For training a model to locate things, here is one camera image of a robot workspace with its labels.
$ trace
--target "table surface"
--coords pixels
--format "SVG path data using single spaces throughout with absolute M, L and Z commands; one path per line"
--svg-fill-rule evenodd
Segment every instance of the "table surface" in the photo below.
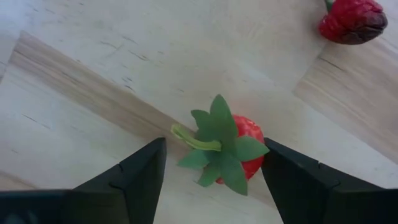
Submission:
M 0 12 L 0 68 L 26 30 L 189 128 L 195 129 L 190 110 L 207 110 L 221 93 L 233 113 L 253 119 L 265 136 L 374 184 L 398 187 L 397 164 L 291 92 L 325 45 L 314 31 L 325 13 L 322 1 L 5 0 Z M 4 77 L 5 189 L 18 183 L 23 189 L 74 187 L 143 144 L 53 96 Z M 62 150 L 50 150 L 59 144 Z M 79 151 L 82 145 L 87 150 Z M 54 169 L 43 170 L 30 159 L 38 155 Z M 249 197 L 241 197 L 223 186 L 197 186 L 199 174 L 174 168 L 174 162 L 169 160 L 174 172 L 166 176 L 156 223 L 282 222 L 267 203 L 261 174 L 250 183 Z

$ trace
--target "strawberry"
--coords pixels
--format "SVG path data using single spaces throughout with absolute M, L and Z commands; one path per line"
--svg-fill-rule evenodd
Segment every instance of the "strawberry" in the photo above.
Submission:
M 193 110 L 191 114 L 198 126 L 195 138 L 180 125 L 172 126 L 172 133 L 193 148 L 178 165 L 203 169 L 198 180 L 203 187 L 217 182 L 247 195 L 248 180 L 269 152 L 260 127 L 244 116 L 232 115 L 221 95 L 213 100 L 210 112 Z
M 238 137 L 240 136 L 250 136 L 257 141 L 264 144 L 264 136 L 262 135 L 261 128 L 252 120 L 247 117 L 233 115 L 236 127 L 238 128 Z M 257 159 L 253 159 L 251 161 L 242 162 L 244 175 L 246 176 L 246 180 L 249 180 L 256 172 L 260 169 L 261 164 L 264 160 L 264 156 L 260 156 Z M 218 178 L 216 180 L 217 184 L 223 184 L 224 181 L 222 178 Z

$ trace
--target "green stem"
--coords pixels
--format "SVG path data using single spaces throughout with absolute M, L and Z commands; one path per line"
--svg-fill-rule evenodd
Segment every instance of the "green stem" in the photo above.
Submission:
M 335 3 L 335 0 L 325 0 L 326 8 L 328 9 L 328 12 L 331 11 L 331 7 L 333 6 L 333 3 Z
M 172 133 L 175 135 L 175 137 L 185 141 L 194 149 L 212 150 L 217 152 L 221 151 L 221 143 L 219 141 L 203 142 L 196 140 L 179 124 L 172 125 Z

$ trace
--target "wood plank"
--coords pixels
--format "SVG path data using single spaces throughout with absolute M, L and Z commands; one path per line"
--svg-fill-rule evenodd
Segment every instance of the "wood plank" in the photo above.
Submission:
M 199 172 L 175 165 L 187 148 L 170 138 L 172 118 L 28 34 L 7 66 L 0 105 L 0 170 L 8 177 L 40 189 L 72 188 L 165 136 L 155 223 L 282 223 L 262 178 L 251 181 L 248 197 L 224 185 L 200 187 Z
M 398 162 L 398 6 L 383 1 L 389 26 L 359 46 L 329 44 L 295 94 Z

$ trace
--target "red strawberry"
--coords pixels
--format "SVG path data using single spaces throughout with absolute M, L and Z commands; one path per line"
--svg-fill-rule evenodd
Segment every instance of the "red strawberry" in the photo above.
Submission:
M 233 118 L 236 123 L 236 127 L 238 128 L 238 137 L 247 135 L 254 139 L 257 139 L 261 143 L 264 143 L 264 136 L 262 135 L 261 128 L 258 125 L 256 125 L 255 122 L 253 122 L 247 117 L 235 114 L 233 115 Z M 242 162 L 246 180 L 249 180 L 257 172 L 257 170 L 259 170 L 263 160 L 264 156 L 260 156 L 257 159 Z M 217 184 L 224 183 L 221 177 L 218 178 L 216 182 Z
M 198 126 L 195 138 L 181 126 L 172 126 L 172 133 L 193 148 L 179 166 L 203 169 L 198 184 L 225 184 L 231 190 L 248 194 L 248 180 L 260 168 L 269 149 L 261 129 L 244 116 L 232 115 L 225 99 L 217 95 L 210 112 L 191 111 Z

